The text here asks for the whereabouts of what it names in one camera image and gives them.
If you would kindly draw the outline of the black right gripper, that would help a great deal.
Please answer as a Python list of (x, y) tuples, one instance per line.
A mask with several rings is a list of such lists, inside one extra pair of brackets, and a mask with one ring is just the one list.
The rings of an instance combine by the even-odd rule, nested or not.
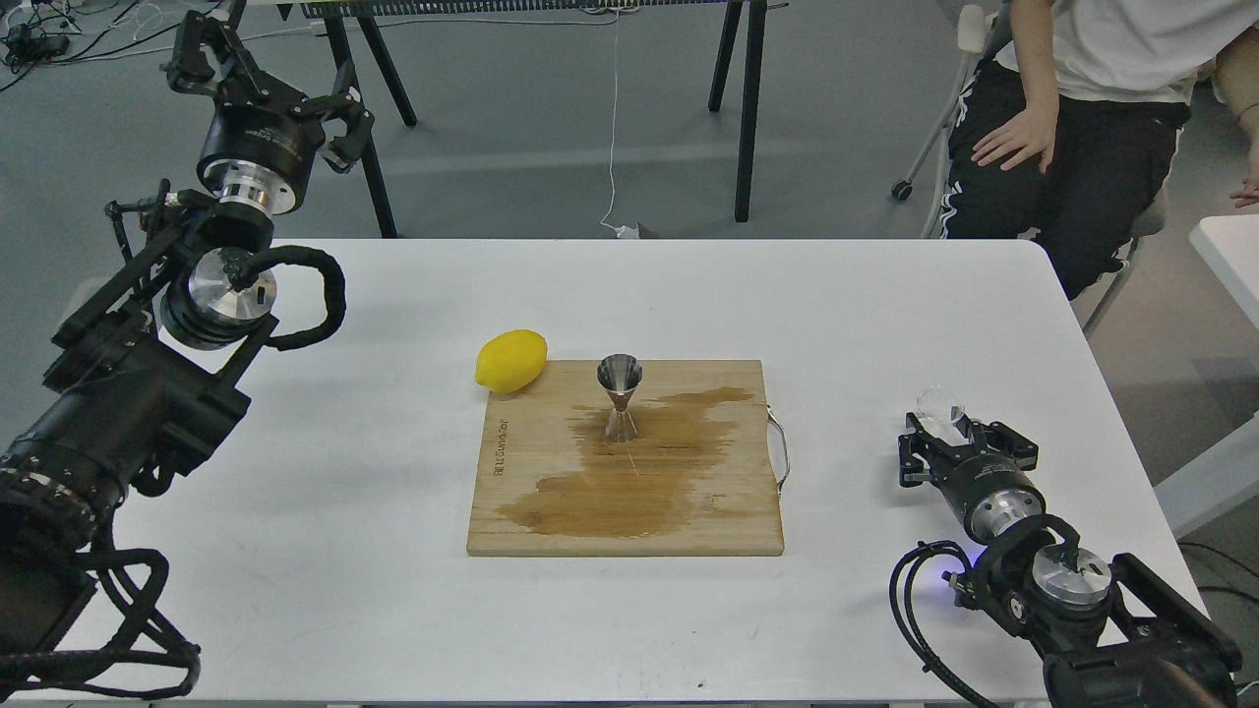
[(961, 452), (908, 412), (906, 432), (898, 438), (898, 484), (935, 485), (967, 537), (990, 544), (1016, 522), (1045, 511), (1042, 493), (1027, 477), (1037, 466), (1040, 448), (998, 421), (964, 418), (959, 425), (976, 451)]

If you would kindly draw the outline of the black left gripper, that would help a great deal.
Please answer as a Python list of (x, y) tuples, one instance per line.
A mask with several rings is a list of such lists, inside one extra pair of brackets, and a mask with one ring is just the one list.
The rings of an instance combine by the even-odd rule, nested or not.
[[(239, 175), (261, 176), (267, 194), (262, 207), (269, 214), (302, 205), (316, 155), (334, 173), (345, 174), (371, 139), (375, 118), (364, 106), (353, 59), (337, 63), (329, 94), (298, 100), (288, 115), (283, 89), (258, 67), (234, 26), (204, 13), (186, 13), (161, 69), (170, 89), (214, 100), (196, 165), (201, 185), (224, 197)], [(342, 122), (342, 135), (329, 139), (324, 128), (329, 121)]]

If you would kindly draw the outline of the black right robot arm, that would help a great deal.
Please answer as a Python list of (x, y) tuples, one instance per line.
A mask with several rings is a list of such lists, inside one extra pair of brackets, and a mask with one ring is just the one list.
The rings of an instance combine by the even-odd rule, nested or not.
[(959, 561), (947, 572), (958, 608), (981, 611), (1042, 659), (1053, 707), (1235, 707), (1235, 641), (1131, 553), (1085, 551), (1079, 533), (1047, 513), (1027, 477), (1039, 448), (1002, 422), (959, 409), (944, 420), (910, 412), (898, 438), (901, 488), (940, 491), (967, 537), (918, 543), (896, 561), (888, 586), (896, 626), (923, 669), (972, 705), (990, 699), (930, 649), (912, 605), (927, 561)]

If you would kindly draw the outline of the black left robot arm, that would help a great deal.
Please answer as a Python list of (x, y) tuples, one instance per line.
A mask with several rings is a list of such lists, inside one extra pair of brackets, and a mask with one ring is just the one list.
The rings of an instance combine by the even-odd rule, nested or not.
[(201, 650), (157, 610), (169, 561), (120, 551), (116, 511), (215, 454), (249, 408), (238, 384), (262, 349), (342, 326), (332, 254), (271, 237), (315, 157), (346, 173), (374, 118), (351, 60), (316, 97), (262, 71), (237, 31), (244, 8), (188, 13), (162, 66), (175, 92), (214, 100), (201, 189), (161, 181), (107, 207), (123, 267), (60, 323), (43, 377), (57, 401), (3, 454), (3, 695), (193, 690)]

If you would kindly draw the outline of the person right hand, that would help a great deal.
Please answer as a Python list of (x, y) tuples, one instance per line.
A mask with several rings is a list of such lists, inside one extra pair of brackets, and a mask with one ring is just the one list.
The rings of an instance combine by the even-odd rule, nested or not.
[(1047, 174), (1055, 156), (1058, 98), (1032, 100), (1012, 118), (980, 139), (972, 161), (981, 168), (995, 165), (1001, 171), (1034, 164)]

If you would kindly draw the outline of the person left hand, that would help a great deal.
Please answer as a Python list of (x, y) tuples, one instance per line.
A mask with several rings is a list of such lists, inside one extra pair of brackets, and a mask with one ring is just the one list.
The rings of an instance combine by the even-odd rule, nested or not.
[(1241, 209), (1241, 207), (1258, 207), (1259, 203), (1259, 185), (1255, 176), (1246, 176), (1241, 180), (1240, 186), (1229, 193), (1229, 199), (1233, 207)]

